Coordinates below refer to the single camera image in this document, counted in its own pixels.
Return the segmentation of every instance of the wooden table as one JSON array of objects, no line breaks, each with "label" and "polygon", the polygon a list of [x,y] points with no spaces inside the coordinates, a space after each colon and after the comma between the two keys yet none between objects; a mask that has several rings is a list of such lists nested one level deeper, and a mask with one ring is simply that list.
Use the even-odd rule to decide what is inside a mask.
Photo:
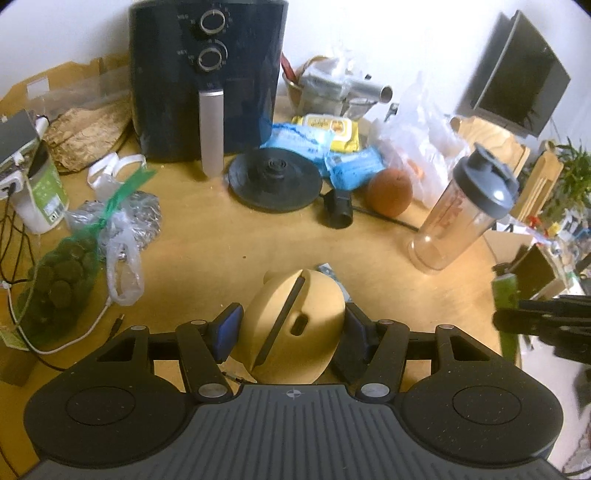
[{"label": "wooden table", "polygon": [[[137,145],[128,143],[122,154],[134,149]],[[87,339],[46,358],[52,363],[68,367],[97,348],[121,313],[125,313],[123,329],[143,324],[151,332],[168,332],[191,320],[211,320],[233,301],[247,306],[268,270],[314,268],[325,262],[370,318],[394,319],[426,332],[453,323],[499,351],[491,323],[494,258],[483,239],[439,275],[429,276],[410,263],[406,249],[412,232],[400,226],[356,213],[351,227],[333,230],[319,221],[321,201],[293,213],[257,212],[240,204],[224,179],[204,178],[195,163],[152,167],[157,175],[145,190],[160,198],[163,221],[160,236],[142,253],[144,295],[132,307],[112,306]],[[93,198],[85,171],[63,177],[63,183],[71,207]],[[400,218],[421,225],[427,213],[413,204]],[[42,252],[66,235],[62,222],[43,235]],[[99,278],[72,338],[86,331],[104,304],[104,274]],[[0,312],[5,311],[0,305]],[[409,362],[403,388],[427,376],[428,363]],[[22,426],[25,404],[56,375],[37,364],[24,387],[0,384],[0,442],[19,473],[37,461]],[[1,460],[0,478],[11,478]]]}]

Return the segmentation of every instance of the wooden chair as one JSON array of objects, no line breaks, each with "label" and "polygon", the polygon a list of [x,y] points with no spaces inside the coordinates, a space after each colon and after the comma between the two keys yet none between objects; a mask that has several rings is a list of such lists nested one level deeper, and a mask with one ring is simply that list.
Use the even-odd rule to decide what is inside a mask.
[{"label": "wooden chair", "polygon": [[453,118],[452,128],[474,151],[474,143],[479,143],[503,163],[509,165],[513,175],[517,176],[530,156],[530,149],[521,145],[513,134],[502,127],[473,116]]},{"label": "wooden chair", "polygon": [[527,217],[537,216],[548,200],[562,168],[556,154],[550,150],[545,151],[536,161],[511,215],[524,223],[527,223]]}]

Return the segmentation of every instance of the blue wet wipes package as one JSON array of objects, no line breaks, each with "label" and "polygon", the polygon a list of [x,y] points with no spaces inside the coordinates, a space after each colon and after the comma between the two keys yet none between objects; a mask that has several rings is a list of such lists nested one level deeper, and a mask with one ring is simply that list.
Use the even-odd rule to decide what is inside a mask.
[{"label": "blue wet wipes package", "polygon": [[382,157],[374,147],[349,154],[330,153],[326,158],[330,181],[335,189],[355,190],[384,169]]},{"label": "blue wet wipes package", "polygon": [[316,165],[323,178],[328,178],[325,160],[334,137],[334,132],[321,128],[273,124],[271,137],[261,148],[284,148],[297,153]]}]

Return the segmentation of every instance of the monitor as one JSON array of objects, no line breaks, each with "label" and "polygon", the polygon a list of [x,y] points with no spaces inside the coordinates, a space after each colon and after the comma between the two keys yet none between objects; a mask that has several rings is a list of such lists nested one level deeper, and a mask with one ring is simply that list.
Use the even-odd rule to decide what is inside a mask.
[{"label": "monitor", "polygon": [[497,123],[539,136],[570,77],[544,37],[521,11],[485,87],[472,103]]}]

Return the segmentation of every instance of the cable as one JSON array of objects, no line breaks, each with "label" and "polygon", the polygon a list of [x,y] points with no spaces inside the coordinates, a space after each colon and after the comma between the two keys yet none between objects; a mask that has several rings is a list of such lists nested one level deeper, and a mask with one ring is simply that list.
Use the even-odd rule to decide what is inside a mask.
[{"label": "cable", "polygon": [[[18,227],[16,226],[16,223],[15,223],[15,219],[16,219],[16,215],[17,215],[16,211],[13,211],[12,217],[10,217],[8,214],[8,208],[10,206],[10,198],[11,198],[12,194],[14,193],[15,188],[16,188],[16,185],[14,183],[12,183],[8,188],[6,205],[4,207],[4,215],[1,220],[2,227],[0,228],[0,249],[1,249],[2,243],[4,241],[4,232],[5,232],[6,222],[7,221],[10,222],[10,233],[8,235],[8,240],[7,240],[6,246],[4,247],[2,254],[0,255],[0,277],[2,277],[2,280],[4,280],[9,285],[16,285],[19,283],[25,283],[30,280],[28,278],[21,278],[19,280],[15,280],[15,278],[17,276],[17,271],[18,271],[18,264],[20,263],[20,258],[22,255],[22,248],[23,248],[24,240],[27,241],[29,254],[31,255],[31,262],[33,263],[33,266],[35,265],[35,259],[33,256],[33,248],[31,246],[31,240],[25,231],[24,222],[22,224],[22,230],[19,230]],[[20,243],[19,250],[18,250],[17,261],[14,265],[13,275],[12,275],[11,280],[9,280],[8,277],[4,274],[4,271],[2,269],[2,263],[4,262],[4,259],[6,258],[6,255],[8,253],[8,248],[10,247],[10,244],[12,242],[12,234],[14,233],[15,230],[21,234],[21,243]]]},{"label": "cable", "polygon": [[591,472],[591,465],[581,468],[581,470],[575,470],[574,472],[565,472],[564,476],[578,476],[583,475],[584,473]]},{"label": "cable", "polygon": [[[323,193],[320,193],[320,195],[318,195],[318,197],[321,198],[321,199],[323,199],[324,198],[324,194]],[[382,215],[381,213],[374,212],[372,210],[368,210],[368,209],[365,209],[363,207],[358,207],[356,205],[353,205],[353,210],[355,212],[364,213],[365,215],[369,215],[369,216],[372,216],[374,218],[378,218],[380,220],[385,220],[386,222],[395,223],[396,225],[400,225],[400,226],[403,226],[404,228],[408,228],[409,230],[411,230],[413,232],[418,232],[418,227],[416,227],[414,225],[411,225],[410,223],[403,222],[402,220],[398,220],[396,218],[386,217],[385,215]]]},{"label": "cable", "polygon": [[6,464],[8,465],[8,468],[10,468],[11,472],[14,474],[14,476],[18,480],[20,478],[20,475],[18,474],[17,470],[14,468],[14,466],[12,465],[12,463],[10,463],[10,460],[8,460],[6,454],[4,453],[4,450],[2,448],[2,445],[0,445],[0,455],[2,456],[2,458],[4,459],[4,461],[6,462]]},{"label": "cable", "polygon": [[[14,308],[12,306],[12,294],[10,292],[10,288],[7,288],[7,290],[8,290],[8,307],[10,309],[10,315],[11,315],[11,318],[12,318],[12,321],[14,322],[14,324],[17,325],[17,322],[15,320],[16,319],[16,315],[14,315]],[[61,352],[63,349],[66,349],[69,346],[72,346],[75,343],[78,343],[81,340],[84,340],[86,337],[88,337],[93,332],[93,330],[95,329],[95,327],[99,324],[100,320],[103,318],[103,315],[106,313],[107,309],[112,304],[113,304],[113,300],[111,299],[110,296],[108,296],[107,297],[107,300],[105,302],[105,306],[103,307],[103,309],[99,313],[99,315],[96,318],[95,322],[90,326],[90,328],[88,329],[88,331],[84,335],[81,335],[78,338],[72,340],[71,342],[65,343],[61,347],[58,347],[58,348],[53,349],[53,350],[49,350],[49,351],[39,350],[38,348],[36,348],[35,346],[33,346],[31,344],[31,342],[29,341],[29,339],[25,335],[25,332],[22,330],[22,327],[20,325],[17,325],[17,329],[18,329],[19,333],[21,334],[22,339],[25,340],[25,343],[29,347],[29,350],[32,350],[33,352],[35,352],[35,353],[37,353],[39,355],[52,355],[54,353]]]},{"label": "cable", "polygon": [[115,321],[113,322],[113,326],[111,327],[111,331],[109,332],[109,336],[107,337],[107,340],[105,340],[105,343],[109,342],[110,340],[113,339],[113,337],[115,335],[117,335],[117,332],[121,328],[121,325],[123,325],[124,318],[125,318],[125,313],[123,315],[118,316],[115,319]]}]

